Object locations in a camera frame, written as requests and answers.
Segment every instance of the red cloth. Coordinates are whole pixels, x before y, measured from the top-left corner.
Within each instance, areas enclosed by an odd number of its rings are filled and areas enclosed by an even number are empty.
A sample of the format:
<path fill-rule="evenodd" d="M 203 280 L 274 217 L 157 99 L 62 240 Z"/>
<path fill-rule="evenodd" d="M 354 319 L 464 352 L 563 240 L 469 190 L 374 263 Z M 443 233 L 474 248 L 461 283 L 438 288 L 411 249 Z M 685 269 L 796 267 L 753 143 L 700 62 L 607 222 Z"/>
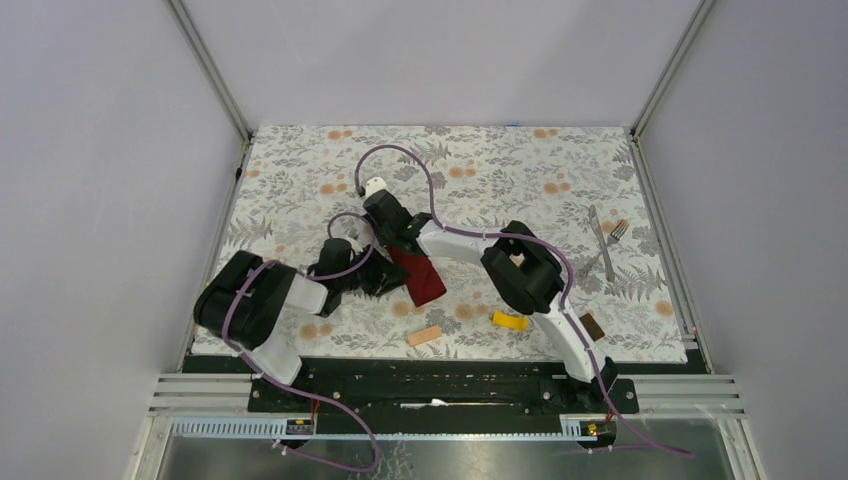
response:
<path fill-rule="evenodd" d="M 442 283 L 439 273 L 433 268 L 433 263 L 424 255 L 407 255 L 397 248 L 389 248 L 389 255 L 395 265 L 405 268 L 409 272 L 403 283 L 409 291 L 412 303 L 420 307 L 431 302 L 445 293 L 448 289 Z"/>

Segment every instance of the table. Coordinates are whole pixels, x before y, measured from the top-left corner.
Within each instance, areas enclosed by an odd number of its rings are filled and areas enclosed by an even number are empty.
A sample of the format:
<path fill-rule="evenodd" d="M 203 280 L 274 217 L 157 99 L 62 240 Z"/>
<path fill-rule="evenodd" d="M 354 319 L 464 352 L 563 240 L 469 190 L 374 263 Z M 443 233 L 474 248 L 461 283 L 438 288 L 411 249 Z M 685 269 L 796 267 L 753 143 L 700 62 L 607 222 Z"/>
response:
<path fill-rule="evenodd" d="M 686 361 L 657 236 L 652 229 L 625 131 L 562 127 L 265 126 L 257 132 L 217 262 L 239 249 L 305 270 L 326 238 L 330 217 L 362 212 L 353 169 L 369 148 L 392 143 L 413 150 L 433 173 L 436 209 L 445 221 L 502 227 L 510 220 L 562 248 L 575 270 L 597 251 L 588 223 L 596 205 L 605 232 L 620 219 L 631 228 L 610 255 L 570 295 L 578 314 L 591 312 L 606 332 L 598 350 L 618 362 Z M 423 173 L 400 152 L 383 150 L 362 169 L 382 176 L 413 214 L 428 211 Z M 337 235 L 362 235 L 354 219 Z M 350 293 L 328 318 L 286 311 L 287 335 L 301 355 L 371 358 L 554 360 L 547 338 L 492 325 L 496 309 L 510 312 L 479 266 L 436 260 L 448 293 L 415 308 L 405 288 L 380 298 Z M 416 348 L 406 337 L 432 325 L 443 336 Z M 192 354 L 230 355 L 198 328 Z"/>

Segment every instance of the knife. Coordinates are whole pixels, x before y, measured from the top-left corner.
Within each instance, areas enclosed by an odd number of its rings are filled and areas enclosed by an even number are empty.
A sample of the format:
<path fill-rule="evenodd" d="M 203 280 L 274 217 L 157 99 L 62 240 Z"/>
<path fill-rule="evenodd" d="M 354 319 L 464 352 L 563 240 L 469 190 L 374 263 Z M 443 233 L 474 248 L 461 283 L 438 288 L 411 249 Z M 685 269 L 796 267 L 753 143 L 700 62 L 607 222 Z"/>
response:
<path fill-rule="evenodd" d="M 604 240 L 604 231 L 601 230 L 601 221 L 598 220 L 598 210 L 595 209 L 594 205 L 589 207 L 589 225 L 592 227 L 592 231 L 595 232 L 595 236 L 598 237 L 598 242 L 601 244 L 601 253 L 604 255 L 604 270 L 606 270 L 607 281 L 614 282 L 615 271 L 612 269 L 612 259 L 609 258 L 607 242 Z"/>

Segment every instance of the gray floor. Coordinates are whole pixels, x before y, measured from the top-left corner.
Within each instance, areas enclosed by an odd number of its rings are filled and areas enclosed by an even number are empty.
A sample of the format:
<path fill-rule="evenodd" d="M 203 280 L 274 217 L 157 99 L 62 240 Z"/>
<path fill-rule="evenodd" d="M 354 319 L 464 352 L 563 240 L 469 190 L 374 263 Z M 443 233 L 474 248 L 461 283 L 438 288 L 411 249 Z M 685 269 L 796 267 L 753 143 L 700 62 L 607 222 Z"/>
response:
<path fill-rule="evenodd" d="M 694 460 L 656 451 L 569 455 L 575 443 L 539 441 L 386 441 L 384 458 L 372 474 L 341 470 L 282 457 L 263 440 L 174 438 L 162 469 L 163 479 L 259 480 L 420 479 L 497 480 L 535 478 L 704 479 L 733 478 L 717 429 L 702 421 L 651 421 L 657 440 L 693 450 Z M 618 445 L 638 443 L 621 433 Z M 314 441 L 303 447 L 337 461 L 363 465 L 372 458 L 368 442 Z"/>

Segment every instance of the fork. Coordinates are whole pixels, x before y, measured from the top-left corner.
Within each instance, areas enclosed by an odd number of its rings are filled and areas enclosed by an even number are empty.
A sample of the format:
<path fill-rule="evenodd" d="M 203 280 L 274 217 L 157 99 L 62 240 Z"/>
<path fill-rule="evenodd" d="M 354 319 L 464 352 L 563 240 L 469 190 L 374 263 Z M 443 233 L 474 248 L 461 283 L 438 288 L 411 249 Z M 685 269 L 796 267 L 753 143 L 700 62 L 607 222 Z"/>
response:
<path fill-rule="evenodd" d="M 607 247 L 611 247 L 616 243 L 620 242 L 621 237 L 623 237 L 624 234 L 627 233 L 628 228 L 630 228 L 630 222 L 628 222 L 627 220 L 619 220 L 618 224 L 616 224 L 615 228 L 610 233 L 609 239 L 607 240 Z M 604 251 L 603 249 L 601 249 L 601 251 L 598 252 L 598 254 L 595 255 L 592 260 L 589 261 L 589 263 L 587 263 L 583 268 L 581 268 L 577 272 L 577 276 L 582 278 L 589 275 L 589 272 L 592 271 L 592 267 L 595 266 L 595 263 L 597 263 L 598 259 L 601 258 L 601 255 L 603 253 Z M 610 282 L 615 281 L 615 272 L 612 272 L 612 278 L 607 278 L 607 280 L 609 280 Z"/>

